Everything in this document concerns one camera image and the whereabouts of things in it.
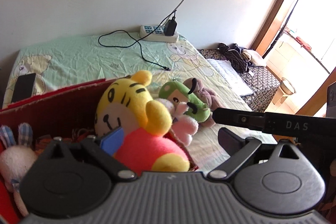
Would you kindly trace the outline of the dark striped cloth bundle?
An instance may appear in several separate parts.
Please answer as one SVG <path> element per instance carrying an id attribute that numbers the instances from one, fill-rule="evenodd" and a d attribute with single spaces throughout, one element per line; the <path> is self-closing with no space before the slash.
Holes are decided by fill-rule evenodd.
<path id="1" fill-rule="evenodd" d="M 231 63 L 237 73 L 249 72 L 248 63 L 241 56 L 241 48 L 237 44 L 219 43 L 218 50 Z"/>

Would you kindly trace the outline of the black smartphone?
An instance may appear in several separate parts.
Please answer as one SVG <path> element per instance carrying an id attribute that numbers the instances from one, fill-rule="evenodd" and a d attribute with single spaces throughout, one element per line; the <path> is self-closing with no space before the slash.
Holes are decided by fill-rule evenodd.
<path id="1" fill-rule="evenodd" d="M 15 83 L 11 103 L 19 102 L 30 98 L 33 94 L 35 79 L 35 73 L 19 76 Z"/>

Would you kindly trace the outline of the patterned dark blanket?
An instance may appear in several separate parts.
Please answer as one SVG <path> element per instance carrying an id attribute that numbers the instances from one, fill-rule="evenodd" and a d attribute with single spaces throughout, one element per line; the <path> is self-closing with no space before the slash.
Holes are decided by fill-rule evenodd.
<path id="1" fill-rule="evenodd" d="M 227 60 L 218 49 L 201 49 L 199 52 L 206 60 Z M 268 71 L 268 69 L 266 69 L 266 67 L 255 67 L 248 64 L 248 68 L 249 72 L 238 73 L 238 75 L 253 90 L 254 94 L 241 98 L 251 108 L 251 110 L 264 112 L 280 86 L 280 82 L 276 79 L 276 77 L 274 77 L 274 75 L 272 75 L 272 73 L 270 73 L 270 71 Z"/>

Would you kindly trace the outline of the white bunny plush toy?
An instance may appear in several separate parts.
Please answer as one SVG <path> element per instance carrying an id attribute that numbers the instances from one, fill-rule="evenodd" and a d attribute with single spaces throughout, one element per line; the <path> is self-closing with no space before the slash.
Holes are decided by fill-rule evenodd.
<path id="1" fill-rule="evenodd" d="M 37 160 L 38 156 L 31 149 L 33 142 L 33 130 L 28 123 L 18 126 L 18 140 L 6 125 L 1 126 L 1 142 L 5 150 L 1 152 L 1 175 L 5 180 L 5 187 L 13 194 L 15 204 L 22 216 L 29 212 L 21 198 L 21 182 Z"/>

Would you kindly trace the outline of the beige cloth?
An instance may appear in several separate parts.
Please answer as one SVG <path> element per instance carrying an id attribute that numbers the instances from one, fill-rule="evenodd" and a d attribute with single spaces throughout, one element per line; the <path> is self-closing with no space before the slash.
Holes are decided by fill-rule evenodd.
<path id="1" fill-rule="evenodd" d="M 266 61 L 254 50 L 244 49 L 241 57 L 250 65 L 255 67 L 266 67 Z"/>

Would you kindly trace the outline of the yellow tiger plush toy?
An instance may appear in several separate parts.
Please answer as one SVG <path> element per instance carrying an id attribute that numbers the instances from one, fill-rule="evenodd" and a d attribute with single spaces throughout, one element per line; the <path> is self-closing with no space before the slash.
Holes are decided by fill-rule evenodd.
<path id="1" fill-rule="evenodd" d="M 137 71 L 110 84 L 97 105 L 95 133 L 102 137 L 122 128 L 123 143 L 113 157 L 137 175 L 144 171 L 187 172 L 188 156 L 177 143 L 164 137 L 173 120 L 147 90 L 151 80 L 150 71 Z"/>

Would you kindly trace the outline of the mauve teddy bear plush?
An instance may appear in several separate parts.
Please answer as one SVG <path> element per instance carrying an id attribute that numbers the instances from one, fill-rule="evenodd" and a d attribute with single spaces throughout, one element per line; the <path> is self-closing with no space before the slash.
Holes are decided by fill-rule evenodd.
<path id="1" fill-rule="evenodd" d="M 190 89 L 203 103 L 205 103 L 211 113 L 205 122 L 200 123 L 203 127 L 212 127 L 215 124 L 213 120 L 213 111 L 217 108 L 222 108 L 218 95 L 210 88 L 207 88 L 202 83 L 201 79 L 189 78 L 183 82 L 183 84 Z"/>

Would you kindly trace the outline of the black charger adapter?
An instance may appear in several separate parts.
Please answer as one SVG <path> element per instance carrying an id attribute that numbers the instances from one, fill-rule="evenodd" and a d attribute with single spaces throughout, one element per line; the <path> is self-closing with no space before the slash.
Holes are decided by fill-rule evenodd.
<path id="1" fill-rule="evenodd" d="M 165 34 L 165 36 L 173 36 L 175 34 L 176 28 L 177 28 L 177 22 L 175 21 L 175 12 L 174 12 L 173 17 L 169 19 L 165 24 L 163 33 Z"/>

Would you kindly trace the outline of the pink fluffy plush toy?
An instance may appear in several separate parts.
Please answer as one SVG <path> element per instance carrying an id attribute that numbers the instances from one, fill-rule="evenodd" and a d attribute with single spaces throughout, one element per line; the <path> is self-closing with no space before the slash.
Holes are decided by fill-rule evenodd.
<path id="1" fill-rule="evenodd" d="M 189 146 L 193 140 L 193 136 L 197 133 L 199 125 L 198 122 L 186 115 L 189 106 L 186 102 L 177 103 L 175 106 L 172 102 L 163 98 L 156 98 L 156 101 L 162 103 L 169 111 L 173 124 L 170 131 L 175 138 L 184 146 Z"/>

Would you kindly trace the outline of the white power strip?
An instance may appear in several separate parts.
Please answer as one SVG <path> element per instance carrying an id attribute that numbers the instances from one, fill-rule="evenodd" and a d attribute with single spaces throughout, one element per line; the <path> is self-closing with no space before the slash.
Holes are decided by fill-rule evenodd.
<path id="1" fill-rule="evenodd" d="M 176 43 L 178 41 L 179 36 L 177 32 L 175 32 L 173 36 L 166 36 L 163 31 L 164 26 L 142 25 L 139 29 L 139 36 L 142 40 L 148 42 Z"/>

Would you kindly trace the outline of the red cardboard box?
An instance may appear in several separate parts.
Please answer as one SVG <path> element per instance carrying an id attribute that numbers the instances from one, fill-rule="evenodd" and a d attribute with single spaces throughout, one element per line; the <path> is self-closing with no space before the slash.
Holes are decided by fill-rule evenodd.
<path id="1" fill-rule="evenodd" d="M 115 80 L 98 80 L 34 96 L 1 111 L 18 140 L 28 123 L 33 137 L 51 142 L 24 176 L 24 223 L 194 223 L 193 181 L 201 173 L 144 171 L 134 181 L 111 181 L 89 162 L 81 141 L 95 133 L 95 114 Z"/>

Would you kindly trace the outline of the white printed paper sheet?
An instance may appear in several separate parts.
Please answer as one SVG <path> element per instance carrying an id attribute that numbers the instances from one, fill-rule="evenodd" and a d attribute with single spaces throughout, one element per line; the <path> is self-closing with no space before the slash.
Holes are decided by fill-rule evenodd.
<path id="1" fill-rule="evenodd" d="M 228 82 L 230 88 L 240 97 L 254 94 L 253 90 L 233 69 L 228 60 L 207 59 L 209 64 Z"/>

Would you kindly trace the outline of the green plush toy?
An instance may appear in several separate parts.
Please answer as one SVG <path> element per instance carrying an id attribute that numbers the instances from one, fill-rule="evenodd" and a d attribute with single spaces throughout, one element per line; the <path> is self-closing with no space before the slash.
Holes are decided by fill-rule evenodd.
<path id="1" fill-rule="evenodd" d="M 184 84 L 179 81 L 169 81 L 159 90 L 159 98 L 166 99 L 177 107 L 180 103 L 186 103 L 188 106 L 186 115 L 194 118 L 198 123 L 203 123 L 210 117 L 210 108 L 195 95 L 198 88 L 196 78 L 189 79 L 190 84 Z"/>

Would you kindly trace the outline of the metal bowl on stool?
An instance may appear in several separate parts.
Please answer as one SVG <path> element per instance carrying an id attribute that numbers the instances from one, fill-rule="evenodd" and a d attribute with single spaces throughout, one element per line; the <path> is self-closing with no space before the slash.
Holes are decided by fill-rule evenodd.
<path id="1" fill-rule="evenodd" d="M 295 94 L 295 88 L 288 79 L 282 77 L 280 81 L 280 86 L 278 87 L 272 99 L 272 103 L 274 105 L 278 102 L 283 103 L 289 96 L 293 94 Z"/>

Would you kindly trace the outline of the green cartoon bed sheet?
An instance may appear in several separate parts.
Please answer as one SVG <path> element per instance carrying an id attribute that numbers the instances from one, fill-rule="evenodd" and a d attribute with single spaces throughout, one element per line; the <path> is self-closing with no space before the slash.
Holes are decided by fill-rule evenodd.
<path id="1" fill-rule="evenodd" d="M 163 66 L 161 70 L 143 61 L 138 53 L 116 47 L 117 42 L 127 40 L 127 36 L 121 34 L 109 37 L 106 47 L 100 46 L 96 38 L 73 38 L 27 48 L 19 56 L 6 92 L 13 95 L 18 77 L 30 73 L 36 74 L 31 96 L 34 97 L 88 82 L 130 77 L 137 71 L 150 71 L 152 80 L 147 90 L 154 100 L 159 98 L 159 90 L 165 83 L 183 83 L 189 78 L 197 78 L 206 87 L 214 89 L 222 108 L 248 110 L 247 104 L 186 40 L 142 44 L 145 53 Z M 221 129 L 219 124 L 212 127 L 203 127 L 200 123 L 198 125 L 198 131 L 187 147 L 170 130 L 165 138 L 174 141 L 183 149 L 189 158 L 189 170 L 196 165 L 199 170 L 210 172 L 226 161 L 229 155 L 218 141 L 218 132 Z"/>

